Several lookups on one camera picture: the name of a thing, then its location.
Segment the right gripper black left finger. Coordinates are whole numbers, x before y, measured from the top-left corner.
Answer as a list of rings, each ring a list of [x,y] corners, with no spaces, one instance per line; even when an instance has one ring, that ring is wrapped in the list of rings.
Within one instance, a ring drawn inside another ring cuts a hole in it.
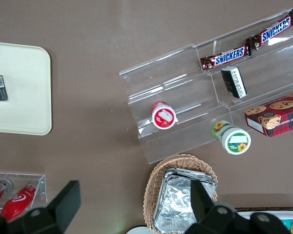
[[[63,234],[81,206],[78,180],[71,180],[44,208],[29,211],[21,218],[23,234]]]

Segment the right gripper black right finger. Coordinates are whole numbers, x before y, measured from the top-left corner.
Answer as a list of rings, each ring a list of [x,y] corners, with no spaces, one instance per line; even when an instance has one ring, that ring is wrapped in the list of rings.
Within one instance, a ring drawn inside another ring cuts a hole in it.
[[[191,182],[191,207],[196,223],[187,234],[231,234],[235,218],[234,211],[224,203],[214,203],[201,181]]]

